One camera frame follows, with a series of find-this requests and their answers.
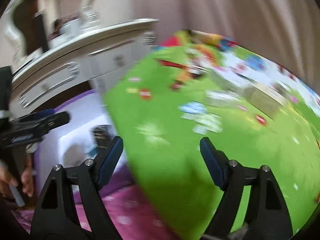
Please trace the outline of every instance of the dresser drawer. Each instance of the dresser drawer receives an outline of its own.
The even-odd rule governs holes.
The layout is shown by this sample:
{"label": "dresser drawer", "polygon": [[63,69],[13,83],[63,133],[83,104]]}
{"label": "dresser drawer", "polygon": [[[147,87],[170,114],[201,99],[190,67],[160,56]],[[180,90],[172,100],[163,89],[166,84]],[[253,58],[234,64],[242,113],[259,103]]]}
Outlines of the dresser drawer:
{"label": "dresser drawer", "polygon": [[124,66],[132,65],[133,34],[104,39],[86,47],[88,62],[94,76],[111,73]]}
{"label": "dresser drawer", "polygon": [[132,45],[132,60],[139,62],[152,51],[153,39],[150,32],[142,33]]}
{"label": "dresser drawer", "polygon": [[131,69],[132,66],[124,66],[120,69],[112,71],[108,74],[96,77],[91,80],[91,86],[96,88],[98,92],[103,95],[113,88],[121,78],[126,75],[126,73]]}
{"label": "dresser drawer", "polygon": [[29,114],[55,95],[86,81],[84,63],[79,50],[33,73],[13,91],[11,111],[17,117]]}

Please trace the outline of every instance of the bracelet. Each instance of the bracelet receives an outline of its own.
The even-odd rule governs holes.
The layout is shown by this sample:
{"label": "bracelet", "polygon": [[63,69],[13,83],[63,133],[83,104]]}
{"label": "bracelet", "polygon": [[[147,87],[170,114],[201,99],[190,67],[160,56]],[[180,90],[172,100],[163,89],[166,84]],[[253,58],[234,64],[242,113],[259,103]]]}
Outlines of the bracelet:
{"label": "bracelet", "polygon": [[9,196],[7,196],[7,195],[5,195],[5,194],[2,194],[2,197],[3,197],[4,199],[7,199],[7,200],[14,200],[13,197],[9,197]]}

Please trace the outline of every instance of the play mat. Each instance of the play mat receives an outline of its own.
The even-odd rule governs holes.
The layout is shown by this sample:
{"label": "play mat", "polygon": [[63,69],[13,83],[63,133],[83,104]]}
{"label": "play mat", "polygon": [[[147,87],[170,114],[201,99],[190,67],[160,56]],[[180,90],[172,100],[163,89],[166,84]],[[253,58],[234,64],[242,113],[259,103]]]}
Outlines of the play mat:
{"label": "play mat", "polygon": [[[202,59],[210,66],[193,69]],[[281,83],[288,103],[272,119],[243,97],[231,106],[209,106],[207,92],[221,90],[213,69],[227,79]],[[270,166],[293,232],[304,225],[320,191],[319,99],[278,64],[222,36],[191,31],[176,33],[104,96],[137,183],[185,240],[200,238],[223,194],[201,157],[203,137],[243,166]],[[249,193],[245,187],[233,230],[243,223]]]}

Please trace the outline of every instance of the blue gripper pad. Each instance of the blue gripper pad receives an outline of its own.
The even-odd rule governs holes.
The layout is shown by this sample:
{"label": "blue gripper pad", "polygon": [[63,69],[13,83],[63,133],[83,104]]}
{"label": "blue gripper pad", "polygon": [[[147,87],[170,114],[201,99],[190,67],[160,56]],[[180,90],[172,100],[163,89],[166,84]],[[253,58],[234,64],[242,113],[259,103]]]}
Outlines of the blue gripper pad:
{"label": "blue gripper pad", "polygon": [[25,116],[19,118],[19,122],[30,122],[30,121],[40,120],[40,119],[48,117],[50,115],[54,115],[53,108],[49,108],[49,109],[46,109],[46,110],[43,110],[41,112],[37,112],[34,114],[25,115]]}
{"label": "blue gripper pad", "polygon": [[214,184],[224,190],[228,177],[228,158],[222,151],[215,149],[208,137],[201,139],[200,152]]}
{"label": "blue gripper pad", "polygon": [[95,157],[95,181],[102,188],[109,183],[109,180],[115,170],[119,158],[123,152],[123,140],[115,136],[107,149],[99,149]]}

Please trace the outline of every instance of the human hand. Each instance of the human hand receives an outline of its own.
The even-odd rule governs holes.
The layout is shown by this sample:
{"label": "human hand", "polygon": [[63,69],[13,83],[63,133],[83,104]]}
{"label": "human hand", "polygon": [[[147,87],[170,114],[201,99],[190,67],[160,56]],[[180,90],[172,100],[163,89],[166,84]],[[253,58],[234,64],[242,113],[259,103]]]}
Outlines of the human hand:
{"label": "human hand", "polygon": [[[29,197],[33,195],[33,178],[32,178],[32,161],[31,155],[27,154],[25,163],[26,169],[21,175],[22,192]],[[10,172],[3,166],[0,166],[0,193],[12,197],[12,193],[8,185],[18,186],[17,180],[10,174]]]}

